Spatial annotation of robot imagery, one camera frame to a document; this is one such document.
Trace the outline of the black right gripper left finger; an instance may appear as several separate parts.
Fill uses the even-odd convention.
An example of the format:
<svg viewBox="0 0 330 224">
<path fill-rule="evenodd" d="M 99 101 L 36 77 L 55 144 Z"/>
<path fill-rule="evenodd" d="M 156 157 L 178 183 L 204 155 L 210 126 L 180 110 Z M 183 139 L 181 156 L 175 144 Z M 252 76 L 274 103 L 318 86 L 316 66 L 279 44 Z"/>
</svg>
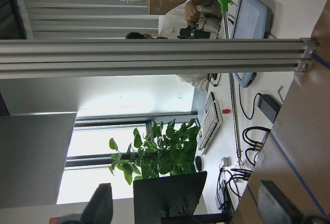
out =
<svg viewBox="0 0 330 224">
<path fill-rule="evenodd" d="M 102 183 L 95 190 L 78 223 L 111 224 L 113 200 L 111 183 Z"/>
</svg>

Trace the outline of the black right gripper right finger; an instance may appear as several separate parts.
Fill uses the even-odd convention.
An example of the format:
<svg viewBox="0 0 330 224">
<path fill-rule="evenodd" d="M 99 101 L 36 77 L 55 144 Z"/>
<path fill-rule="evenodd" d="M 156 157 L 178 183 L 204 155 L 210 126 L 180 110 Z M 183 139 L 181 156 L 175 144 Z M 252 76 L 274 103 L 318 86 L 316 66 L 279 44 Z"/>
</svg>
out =
<svg viewBox="0 0 330 224">
<path fill-rule="evenodd" d="M 260 182 L 258 213 L 263 223 L 301 223 L 303 219 L 302 213 L 268 180 Z"/>
</svg>

